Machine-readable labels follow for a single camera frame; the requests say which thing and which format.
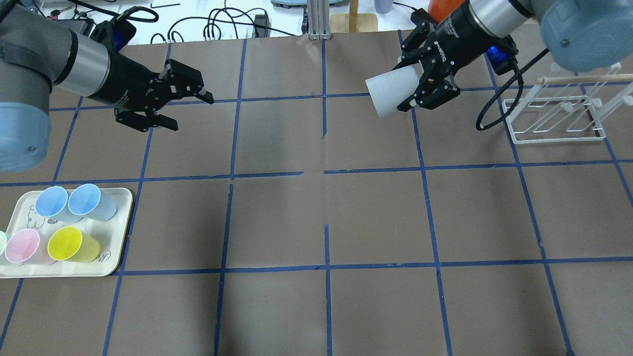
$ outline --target white plastic cup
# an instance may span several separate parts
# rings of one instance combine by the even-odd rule
[[[393,4],[394,0],[373,0],[373,7],[377,13],[388,13]]]
[[[79,186],[68,198],[70,212],[99,221],[108,221],[116,214],[116,203],[94,184]]]
[[[410,65],[365,81],[380,118],[386,118],[396,112],[398,105],[413,94],[419,83],[420,76]]]
[[[35,212],[41,217],[70,223],[82,219],[68,209],[68,191],[59,186],[47,188],[37,197]]]
[[[48,255],[48,240],[33,229],[20,230],[6,243],[4,257],[14,264],[51,265],[55,263]]]

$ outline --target tray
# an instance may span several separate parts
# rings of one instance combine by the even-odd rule
[[[116,214],[109,221],[96,221],[83,218],[74,224],[43,218],[35,213],[35,201],[42,191],[30,191],[24,194],[15,205],[7,236],[31,228],[45,236],[65,226],[75,226],[82,232],[99,241],[99,256],[89,264],[69,261],[57,261],[52,265],[11,264],[0,256],[0,278],[30,277],[101,277],[114,272],[121,260],[127,224],[132,213],[132,192],[126,188],[103,188],[104,193],[116,203]]]

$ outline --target blue plastic cup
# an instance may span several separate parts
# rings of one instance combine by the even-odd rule
[[[79,186],[68,198],[71,213],[99,221],[108,221],[116,214],[116,203],[94,184]]]
[[[68,209],[68,191],[60,186],[47,188],[37,197],[35,212],[41,217],[70,223],[82,219]]]

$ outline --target black cable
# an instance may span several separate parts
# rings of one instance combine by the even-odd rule
[[[239,15],[239,16],[232,16],[232,15],[229,13],[229,10],[232,10],[232,11],[238,11],[238,12],[240,12],[240,13],[241,13],[241,15]],[[240,10],[240,9],[237,9],[237,8],[224,8],[224,9],[222,9],[222,11],[224,11],[224,12],[225,12],[225,13],[226,13],[226,14],[227,14],[230,18],[231,18],[231,22],[233,23],[233,28],[235,29],[235,38],[236,38],[236,39],[238,39],[238,38],[239,38],[239,34],[237,34],[237,24],[235,23],[235,19],[236,19],[236,18],[238,18],[238,17],[240,17],[240,16],[246,16],[246,17],[248,17],[248,19],[251,21],[251,23],[252,23],[253,25],[255,25],[255,21],[253,20],[253,18],[252,18],[250,15],[248,15],[247,13],[243,12],[242,10]],[[220,12],[218,11],[218,12],[215,14],[215,16],[213,17],[213,21],[214,21],[214,22],[215,22],[216,17],[218,16],[218,14],[219,14],[219,13],[220,13]]]
[[[214,11],[214,10],[217,10],[217,12],[215,13],[215,16],[213,16],[213,21],[211,21],[211,14],[213,13],[213,11]],[[233,20],[233,18],[231,17],[231,14],[227,11],[227,9],[226,9],[226,8],[224,8],[224,9],[213,9],[213,10],[211,10],[211,12],[209,12],[209,18],[207,19],[206,24],[207,24],[207,25],[209,25],[209,23],[215,23],[216,19],[218,18],[218,15],[219,15],[221,12],[226,13],[226,14],[227,14],[227,16],[231,19],[231,23],[233,23],[233,29],[235,30],[235,38],[238,38],[238,37],[239,37],[239,35],[237,34],[237,24],[235,23],[235,20]],[[213,31],[213,30],[214,30],[214,28],[213,28],[213,27],[211,27],[211,35],[212,35],[213,37],[215,37],[215,33],[214,33],[214,31]]]
[[[42,14],[42,16],[47,17],[46,15],[44,15],[44,13],[42,12],[42,9],[39,8],[39,6],[35,3],[35,1],[33,2],[33,6],[35,6],[35,8],[37,9],[37,12]]]
[[[218,28],[218,38],[217,39],[222,39],[222,29],[220,28],[220,26],[216,25],[215,23],[210,23],[207,26],[204,26],[204,28],[202,29],[202,37],[204,37],[205,39],[208,37],[209,39],[211,39],[211,35],[209,35],[209,26],[215,26]]]
[[[178,34],[178,35],[180,36],[180,40],[181,40],[182,42],[185,42],[185,39],[184,39],[184,38],[182,38],[182,35],[181,35],[181,34],[180,34],[180,32],[178,32],[178,31],[172,31],[172,42],[176,42],[176,38],[173,36],[173,34]]]
[[[185,20],[192,20],[192,19],[197,19],[197,20],[207,20],[206,17],[201,17],[201,16],[189,16],[189,17],[185,17],[185,18],[181,18],[178,21],[174,22],[173,25],[169,28],[169,31],[167,31],[167,33],[171,32],[173,30],[173,28],[179,24],[180,22],[183,22]],[[223,20],[216,20],[217,22],[221,22],[221,23],[232,23],[230,21],[223,21]],[[252,23],[245,23],[245,22],[236,22],[236,25],[252,25]],[[277,30],[277,29],[273,29],[272,27],[268,27],[268,26],[264,26],[264,25],[258,25],[257,23],[255,23],[254,25],[255,27],[259,28],[259,29],[267,29],[267,30],[271,30],[271,31],[275,31],[275,32],[279,32],[281,34],[284,35],[288,35],[288,36],[296,36],[295,34],[291,34],[289,32],[286,31],[281,31],[281,30]]]
[[[3,1],[2,6],[0,6],[0,23],[4,20],[6,15],[11,12],[15,4],[18,3],[18,0],[6,0]]]
[[[413,6],[411,6],[411,5],[407,5],[407,4],[403,4],[403,3],[397,3],[397,2],[395,2],[395,1],[394,1],[394,4],[396,4],[396,5],[401,5],[401,6],[406,6],[407,8],[409,8],[409,9],[411,9],[411,10],[413,10],[413,11],[418,11],[418,9],[414,8],[414,7],[413,7]]]
[[[506,119],[506,117],[508,117],[512,111],[514,111],[514,109],[517,107],[519,99],[521,99],[521,94],[523,94],[523,74],[525,72],[527,72],[528,69],[530,69],[536,62],[538,62],[539,60],[541,60],[541,58],[545,57],[546,54],[549,53],[549,50],[543,49],[539,54],[536,55],[536,57],[534,57],[531,61],[528,62],[528,64],[526,64],[523,68],[521,68],[520,70],[517,67],[517,64],[512,62],[512,67],[514,69],[514,75],[512,76],[512,78],[510,78],[505,84],[503,84],[503,86],[501,88],[499,88],[499,90],[494,93],[494,95],[492,96],[492,98],[486,103],[486,105],[484,105],[484,108],[481,109],[481,112],[479,113],[479,116],[477,117],[477,122],[475,124],[475,127],[477,128],[477,130],[479,131],[484,131],[487,129],[490,129],[491,127],[500,124],[501,122],[503,122],[503,120]],[[501,117],[499,117],[497,120],[483,126],[481,124],[481,121],[484,119],[484,115],[486,114],[486,112],[488,111],[488,109],[492,106],[492,104],[494,104],[494,102],[499,99],[499,97],[512,85],[512,83],[514,83],[515,81],[518,81],[518,92],[517,92],[517,96],[514,100],[514,103],[512,103],[512,105],[508,108],[508,111],[506,111],[506,113],[504,113]]]
[[[160,38],[163,39],[163,42],[167,42],[167,40],[165,39],[165,36],[163,36],[162,34],[153,34],[152,38],[149,39],[149,44],[154,44],[154,38],[158,36]]]
[[[140,20],[136,20],[136,21],[139,21],[139,22],[157,22],[158,21],[158,14],[157,14],[157,12],[155,12],[152,9],[145,8],[143,6],[133,6],[133,7],[129,8],[129,9],[123,11],[123,13],[121,13],[121,15],[118,15],[116,20],[117,21],[132,20],[133,17],[130,17],[131,14],[137,13],[137,12],[149,13],[150,15],[153,15],[154,18],[143,18],[144,21],[140,21]]]
[[[85,3],[83,1],[80,1],[80,0],[68,0],[68,1],[73,3],[73,4],[81,5],[81,6],[85,7],[85,8],[89,8],[90,10],[98,11],[100,13],[104,13],[106,15],[110,15],[110,16],[113,16],[113,17],[121,16],[121,15],[119,15],[118,13],[116,13],[114,11],[102,9],[102,8],[97,7],[97,6],[94,6],[94,5]],[[131,12],[128,12],[128,15],[127,15],[128,17],[126,17],[126,20],[138,21],[138,22],[157,22],[158,21],[158,14],[152,9],[144,8],[144,7],[141,7],[141,6],[134,6],[134,7],[130,8],[130,9],[135,9],[135,10],[132,10]],[[131,17],[131,16],[129,16],[132,13],[135,13],[135,12],[138,12],[138,11],[144,11],[144,12],[150,13],[150,14],[152,14],[154,16],[154,18],[142,18],[142,17]]]

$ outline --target plastic cup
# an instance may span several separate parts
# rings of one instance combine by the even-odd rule
[[[55,260],[46,251],[48,240],[36,230],[20,230],[6,243],[4,256],[14,264],[51,265]]]
[[[116,214],[116,203],[94,184],[79,186],[68,198],[70,212],[99,221],[108,221]]]
[[[92,237],[74,226],[57,230],[48,241],[48,254],[56,261],[89,263],[94,261],[101,251],[101,245]]]
[[[419,83],[420,76],[410,65],[365,81],[380,118],[386,118],[396,112],[398,105],[413,94]]]
[[[65,222],[78,222],[82,219],[68,209],[68,191],[63,187],[53,186],[43,191],[35,201],[35,212],[41,217]]]

